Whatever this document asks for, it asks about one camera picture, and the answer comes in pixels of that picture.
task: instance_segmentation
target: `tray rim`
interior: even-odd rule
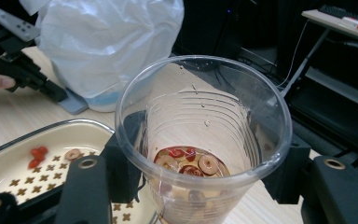
[[[47,125],[45,127],[36,129],[36,130],[34,130],[34,131],[30,132],[30,133],[27,133],[27,134],[25,134],[23,136],[20,136],[20,137],[14,139],[14,140],[11,140],[11,141],[3,144],[2,146],[0,146],[0,151],[5,150],[8,147],[14,146],[14,145],[20,143],[21,141],[23,141],[23,140],[25,140],[27,138],[30,138],[32,136],[35,136],[35,135],[40,134],[42,132],[45,132],[47,130],[57,128],[57,127],[60,127],[60,126],[63,126],[63,125],[67,125],[67,124],[70,124],[70,123],[93,124],[93,125],[99,126],[100,128],[105,129],[106,131],[110,132],[111,134],[115,133],[115,130],[113,130],[109,126],[107,126],[107,125],[105,125],[105,124],[103,124],[103,123],[101,123],[100,121],[97,121],[97,120],[93,120],[93,119],[66,119],[66,120],[55,122],[55,123],[51,123],[51,124],[49,124],[49,125]]]

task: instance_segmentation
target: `white cable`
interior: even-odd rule
[[[295,57],[296,57],[296,53],[297,53],[297,48],[298,48],[298,45],[299,45],[299,43],[300,43],[300,41],[301,41],[302,35],[304,34],[305,27],[307,26],[307,23],[308,23],[308,20],[305,22],[305,24],[304,24],[304,26],[303,26],[303,29],[302,29],[302,31],[301,31],[301,34],[300,34],[300,38],[299,38],[298,41],[297,41],[296,48],[295,48],[295,52],[294,52],[293,58],[292,58],[292,62],[291,62],[291,64],[290,64],[289,72],[287,73],[287,76],[286,76],[286,78],[284,79],[284,81],[283,81],[281,84],[277,85],[276,87],[280,87],[281,85],[283,85],[283,83],[285,83],[285,82],[287,81],[287,79],[288,79],[289,76],[290,76],[290,73],[292,72],[293,62],[295,61]]]

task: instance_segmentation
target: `desk leg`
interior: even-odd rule
[[[287,84],[287,86],[283,89],[283,91],[281,91],[281,95],[282,97],[284,97],[287,92],[290,91],[290,88],[292,88],[293,83],[295,83],[295,81],[298,79],[298,77],[301,75],[301,73],[304,70],[304,67],[307,65],[308,60],[310,59],[310,56],[312,56],[312,54],[316,51],[316,49],[318,49],[322,42],[324,41],[324,39],[327,37],[328,33],[330,32],[330,29],[326,28],[324,30],[324,32],[322,33],[321,37],[319,37],[318,41],[315,43],[315,45],[313,46],[313,48],[310,50],[310,53],[307,55],[307,57],[304,59],[304,61],[301,63],[301,65],[298,67],[297,71],[295,72],[295,74],[293,75],[293,77],[290,79],[289,83]]]

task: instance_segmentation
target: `tray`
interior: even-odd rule
[[[15,195],[18,204],[57,188],[65,182],[70,162],[67,151],[78,148],[82,155],[99,155],[114,131],[89,119],[71,119],[28,133],[0,147],[0,192]],[[28,168],[32,148],[47,147],[44,161]],[[140,202],[113,203],[113,223],[155,223],[147,188],[139,192]]]

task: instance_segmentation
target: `wooden table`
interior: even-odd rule
[[[55,83],[49,59],[37,48],[24,51],[34,59]],[[115,128],[114,113],[86,110],[71,115],[43,94],[31,89],[18,89],[14,93],[0,90],[0,146],[29,132],[67,119],[93,119]],[[299,204],[283,205],[273,201],[261,181],[246,193],[225,223],[303,223]]]

